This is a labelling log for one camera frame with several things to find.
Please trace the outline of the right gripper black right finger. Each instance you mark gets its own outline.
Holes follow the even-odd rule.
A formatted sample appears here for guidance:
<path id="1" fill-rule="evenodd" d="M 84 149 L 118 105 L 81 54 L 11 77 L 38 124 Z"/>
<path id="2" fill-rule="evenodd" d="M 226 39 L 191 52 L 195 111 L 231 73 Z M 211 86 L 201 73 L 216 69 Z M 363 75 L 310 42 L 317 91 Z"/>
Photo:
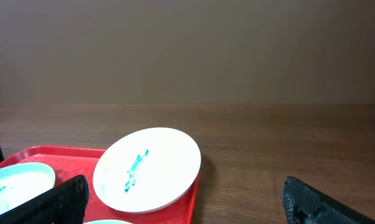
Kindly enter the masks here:
<path id="1" fill-rule="evenodd" d="M 375 220 L 293 176 L 284 182 L 281 201 L 288 224 L 375 224 Z"/>

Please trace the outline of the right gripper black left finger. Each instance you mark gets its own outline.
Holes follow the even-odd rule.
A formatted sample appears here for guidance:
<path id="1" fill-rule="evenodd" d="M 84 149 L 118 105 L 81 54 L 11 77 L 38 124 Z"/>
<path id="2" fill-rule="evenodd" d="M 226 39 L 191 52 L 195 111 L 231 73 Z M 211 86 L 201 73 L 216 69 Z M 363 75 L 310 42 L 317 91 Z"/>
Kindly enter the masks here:
<path id="1" fill-rule="evenodd" d="M 76 175 L 0 215 L 0 224 L 83 224 L 90 199 L 87 178 Z"/>

